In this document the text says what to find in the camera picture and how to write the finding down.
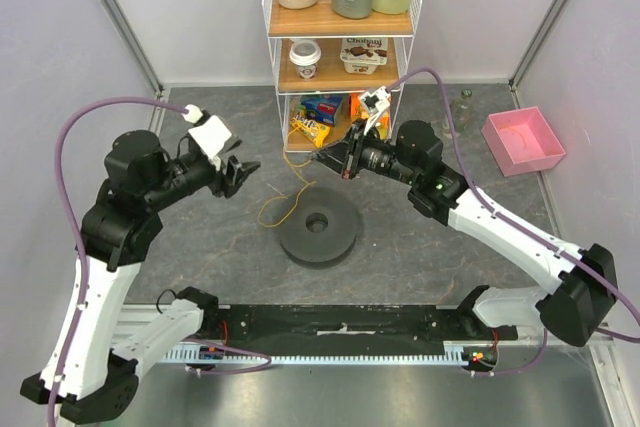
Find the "yogurt cup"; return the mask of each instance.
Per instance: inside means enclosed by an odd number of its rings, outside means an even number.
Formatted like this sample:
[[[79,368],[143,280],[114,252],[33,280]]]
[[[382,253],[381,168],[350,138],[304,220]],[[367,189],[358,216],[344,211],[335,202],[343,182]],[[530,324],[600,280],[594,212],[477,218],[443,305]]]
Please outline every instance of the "yogurt cup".
[[[289,59],[295,64],[302,79],[313,79],[318,70],[317,63],[322,51],[317,42],[308,39],[297,40],[291,46]]]
[[[373,74],[379,65],[386,65],[389,39],[349,37],[342,39],[340,58],[350,74]]]

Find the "storage rack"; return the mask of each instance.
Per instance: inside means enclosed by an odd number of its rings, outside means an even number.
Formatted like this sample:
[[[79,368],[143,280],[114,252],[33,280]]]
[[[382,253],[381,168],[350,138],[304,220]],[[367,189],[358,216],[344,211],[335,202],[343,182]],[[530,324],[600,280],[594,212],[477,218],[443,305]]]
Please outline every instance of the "storage rack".
[[[300,132],[289,136],[290,104],[293,98],[308,94],[363,92],[390,85],[407,73],[413,43],[422,9],[422,0],[411,0],[409,11],[399,15],[373,12],[366,19],[342,17],[331,8],[331,0],[319,0],[312,7],[301,10],[285,9],[277,0],[262,0],[262,10],[269,44],[278,116],[282,140],[287,152],[309,152],[314,146]],[[388,37],[387,64],[371,75],[349,74],[340,60],[344,37]],[[315,39],[322,50],[316,77],[303,80],[289,61],[292,39]],[[393,132],[400,108],[404,86],[394,94],[390,130]],[[339,140],[350,125],[349,109],[342,109],[340,118],[331,129],[326,142]]]

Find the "white cup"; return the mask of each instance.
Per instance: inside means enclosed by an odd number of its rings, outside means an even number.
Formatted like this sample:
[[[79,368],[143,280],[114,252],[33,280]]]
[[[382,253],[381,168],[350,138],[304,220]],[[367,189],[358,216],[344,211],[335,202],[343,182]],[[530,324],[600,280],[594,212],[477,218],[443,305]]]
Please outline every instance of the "white cup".
[[[317,42],[308,39],[297,40],[291,46],[289,59],[298,70],[302,79],[313,79],[318,69],[317,63],[322,56],[322,51]]]

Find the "round black object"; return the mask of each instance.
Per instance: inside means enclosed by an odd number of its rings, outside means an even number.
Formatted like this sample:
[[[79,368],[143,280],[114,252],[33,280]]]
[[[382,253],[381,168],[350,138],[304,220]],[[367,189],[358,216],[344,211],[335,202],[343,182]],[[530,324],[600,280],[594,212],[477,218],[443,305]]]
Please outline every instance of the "round black object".
[[[360,226],[360,215],[346,197],[324,187],[310,187],[277,234],[282,249],[296,264],[324,269],[349,255]]]

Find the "pink basket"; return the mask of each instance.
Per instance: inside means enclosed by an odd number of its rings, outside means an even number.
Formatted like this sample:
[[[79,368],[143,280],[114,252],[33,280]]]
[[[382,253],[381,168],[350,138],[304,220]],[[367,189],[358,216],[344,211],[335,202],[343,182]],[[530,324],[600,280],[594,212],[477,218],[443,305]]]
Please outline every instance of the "pink basket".
[[[566,154],[538,107],[491,114],[482,135],[505,176],[550,169]]]

